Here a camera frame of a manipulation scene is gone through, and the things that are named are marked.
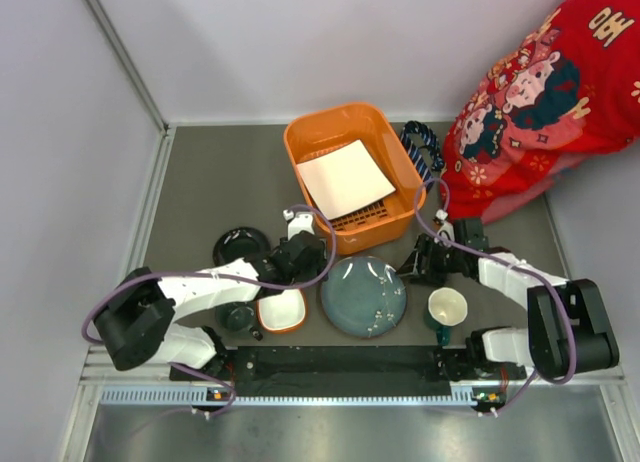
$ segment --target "dark green mug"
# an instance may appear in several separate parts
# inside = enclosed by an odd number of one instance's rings
[[[451,328],[467,318],[467,300],[449,287],[434,290],[424,308],[424,323],[436,333],[438,345],[451,342]]]

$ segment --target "basket handle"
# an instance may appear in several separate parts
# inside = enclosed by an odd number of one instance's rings
[[[410,134],[418,134],[424,144],[416,147],[411,140]],[[422,180],[429,180],[432,172],[439,174],[444,168],[444,159],[442,158],[438,137],[426,124],[415,120],[407,122],[400,133],[400,142],[402,142],[402,146],[409,154],[409,158],[411,162],[413,162],[413,165],[415,165]],[[425,149],[431,157],[431,169],[427,167],[427,163],[420,153],[423,149]]]

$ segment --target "red fabric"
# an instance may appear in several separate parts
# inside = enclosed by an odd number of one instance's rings
[[[566,0],[487,73],[449,131],[449,215],[495,220],[637,136],[640,0]]]

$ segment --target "robotic arm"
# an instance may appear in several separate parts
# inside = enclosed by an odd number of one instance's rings
[[[505,261],[463,252],[445,241],[421,235],[398,275],[411,282],[443,286],[451,273],[495,289],[527,310],[528,329],[496,328],[476,331],[466,341],[470,362],[482,367],[492,362],[513,362],[535,366],[547,379],[564,376],[569,366],[567,335],[549,290],[526,269],[542,276],[560,295],[572,322],[576,340],[576,373],[614,367],[619,361],[618,346],[595,283],[571,281],[546,274],[502,248],[490,248],[480,219],[461,219],[454,224],[439,212],[438,235]]]
[[[116,369],[129,370],[147,361],[200,369],[222,354],[224,345],[208,328],[187,328],[175,322],[202,310],[282,292],[228,276],[278,285],[316,277],[326,265],[326,247],[313,235],[312,215],[285,212],[285,218],[289,220],[288,238],[270,253],[201,271],[210,277],[149,281],[112,299],[96,315],[94,324]],[[137,269],[123,283],[150,273],[148,268]]]

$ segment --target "plastic basket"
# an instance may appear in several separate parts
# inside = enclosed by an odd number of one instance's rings
[[[349,255],[401,237],[414,214],[413,198],[422,180],[384,114],[365,103],[353,103],[304,115],[289,124],[284,143],[298,184],[309,205],[297,164],[328,154],[360,139],[378,167],[395,187],[384,199],[354,213],[332,220],[337,252]],[[426,195],[420,199],[420,207]],[[329,229],[316,217],[319,229]]]

